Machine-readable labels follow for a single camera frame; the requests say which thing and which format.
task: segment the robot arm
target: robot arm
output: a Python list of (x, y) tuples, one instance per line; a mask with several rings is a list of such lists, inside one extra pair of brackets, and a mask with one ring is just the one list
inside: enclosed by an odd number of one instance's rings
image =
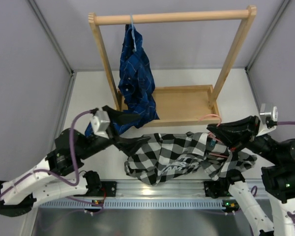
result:
[(255, 116), (219, 126), (210, 124), (207, 129), (233, 154), (248, 148), (274, 164), (262, 167), (262, 180), (270, 199), (274, 224), (266, 217), (239, 172), (221, 180), (242, 208), (254, 236), (295, 236), (295, 219), (287, 214), (295, 213), (295, 139), (281, 143), (272, 139), (267, 133), (275, 129), (277, 111), (269, 105), (263, 105), (262, 110), (262, 122)]
[[(148, 137), (134, 139), (121, 138), (113, 126), (113, 121), (126, 124), (135, 121), (140, 116), (115, 111), (108, 106), (91, 110), (90, 120), (92, 131), (87, 136), (73, 130), (72, 144), (74, 146), (77, 167), (83, 166), (85, 160), (96, 153), (114, 145), (126, 155), (134, 154)], [(64, 130), (55, 139), (55, 150), (51, 151), (36, 166), (12, 181), (0, 181), (0, 214), (19, 216), (29, 212), (40, 204), (72, 195), (94, 194), (101, 188), (97, 172), (89, 171), (79, 175), (77, 179), (68, 180), (63, 177), (76, 171), (70, 152), (70, 129)]]

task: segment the wooden frame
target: wooden frame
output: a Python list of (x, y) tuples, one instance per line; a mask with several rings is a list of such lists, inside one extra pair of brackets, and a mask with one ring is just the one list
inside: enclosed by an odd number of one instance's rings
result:
[[(135, 24), (241, 20), (214, 88), (212, 85), (156, 88), (153, 93), (153, 97), (156, 101), (156, 109), (160, 120), (153, 120), (146, 126), (176, 126), (218, 122), (217, 118), (206, 118), (199, 122), (199, 118), (207, 114), (219, 115), (216, 99), (244, 43), (249, 29), (255, 19), (256, 13), (256, 6), (250, 5), (245, 10), (179, 12), (132, 16), (133, 23)], [(90, 13), (88, 15), (88, 22), (104, 65), (116, 109), (125, 110), (127, 107), (122, 102), (122, 95), (116, 89), (99, 26), (130, 24), (130, 15), (96, 16), (95, 13)]]

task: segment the metal frame edge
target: metal frame edge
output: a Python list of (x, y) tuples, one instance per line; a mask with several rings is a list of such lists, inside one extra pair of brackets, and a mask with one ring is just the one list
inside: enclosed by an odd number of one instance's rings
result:
[(57, 42), (53, 32), (51, 31), (49, 25), (47, 24), (47, 21), (45, 20), (44, 15), (42, 14), (41, 10), (39, 9), (36, 1), (35, 0), (26, 0), (26, 2), (29, 4), (30, 8), (34, 12), (35, 16), (37, 17), (39, 23), (41, 24), (42, 28), (45, 31), (46, 36), (50, 40), (54, 50), (56, 51), (56, 53), (60, 57), (64, 67), (67, 69), (67, 71), (70, 73), (70, 75), (72, 75), (73, 70), (72, 70), (67, 58), (65, 57), (59, 43)]
[(289, 5), (290, 2), (291, 2), (291, 0), (283, 0), (281, 5), (279, 6), (278, 10), (274, 14), (274, 17), (272, 18), (271, 23), (267, 27), (263, 37), (261, 38), (260, 42), (258, 43), (257, 48), (255, 49), (254, 54), (252, 55), (251, 59), (249, 60), (247, 66), (245, 67), (245, 70), (246, 70), (247, 74), (249, 74), (249, 71), (250, 71), (251, 67), (253, 66), (253, 64), (257, 60), (261, 50), (263, 49), (263, 47), (265, 46), (265, 44), (269, 40), (270, 36), (273, 33), (273, 30), (277, 26), (279, 20), (281, 19), (283, 13), (285, 12), (285, 10), (286, 10), (286, 8), (287, 8), (287, 6)]
[[(71, 95), (72, 95), (72, 91), (73, 91), (73, 87), (74, 87), (74, 82), (76, 79), (76, 73), (73, 73), (72, 75), (70, 75), (69, 78), (69, 84), (66, 90), (66, 93), (64, 95), (62, 104), (61, 104), (61, 110), (58, 116), (58, 122), (57, 122), (57, 126), (55, 128), (55, 132), (53, 135), (52, 140), (50, 140), (50, 144), (49, 144), (49, 148), (48, 150), (52, 150), (53, 146), (54, 146), (54, 139), (59, 136), (59, 134), (61, 133), (63, 126), (64, 126), (64, 121), (65, 121), (65, 117), (68, 111), (68, 107), (69, 107), (69, 103), (70, 103), (70, 99), (71, 99)], [(34, 226), (35, 226), (35, 222), (37, 219), (37, 213), (38, 213), (38, 208), (34, 208), (32, 209), (28, 214), (25, 215), (22, 227), (20, 229), (20, 233), (19, 236), (31, 236)]]
[(260, 100), (259, 100), (258, 95), (257, 95), (257, 90), (256, 90), (255, 86), (253, 85), (253, 83), (251, 81), (250, 72), (247, 71), (246, 68), (245, 68), (245, 72), (246, 72), (247, 80), (248, 80), (248, 83), (249, 83), (249, 86), (250, 86), (250, 89), (251, 89), (251, 92), (252, 92), (252, 96), (254, 97), (255, 104), (256, 104), (256, 107), (258, 109), (258, 113), (260, 113), (261, 103), (260, 103)]

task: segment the hanging shirt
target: hanging shirt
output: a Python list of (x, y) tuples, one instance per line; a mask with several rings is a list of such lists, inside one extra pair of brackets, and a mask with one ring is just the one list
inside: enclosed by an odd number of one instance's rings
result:
[[(124, 163), (128, 176), (156, 185), (180, 175), (196, 172), (200, 167), (212, 180), (244, 172), (256, 163), (256, 156), (233, 153), (207, 133), (148, 134), (151, 139)], [(222, 154), (228, 158), (211, 154)]]
[[(136, 51), (131, 32), (134, 30)], [(126, 125), (114, 126), (119, 134), (122, 134), (131, 126), (136, 128), (159, 119), (156, 113), (156, 104), (152, 97), (155, 83), (149, 66), (149, 60), (142, 48), (142, 35), (131, 25), (126, 25), (125, 37), (120, 57), (120, 82), (118, 88), (124, 96), (124, 102), (128, 106), (126, 113), (139, 114), (141, 119)]]

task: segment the blue hanger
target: blue hanger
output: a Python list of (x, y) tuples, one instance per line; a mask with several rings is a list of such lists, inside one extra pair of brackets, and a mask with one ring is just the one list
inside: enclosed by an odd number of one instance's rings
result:
[(132, 31), (131, 31), (131, 35), (132, 35), (132, 39), (133, 39), (133, 43), (134, 43), (134, 51), (137, 51), (137, 45), (136, 45), (136, 38), (134, 37), (134, 26), (133, 26), (133, 18), (132, 18), (132, 14), (130, 14), (130, 19), (131, 19), (131, 26), (132, 26)]

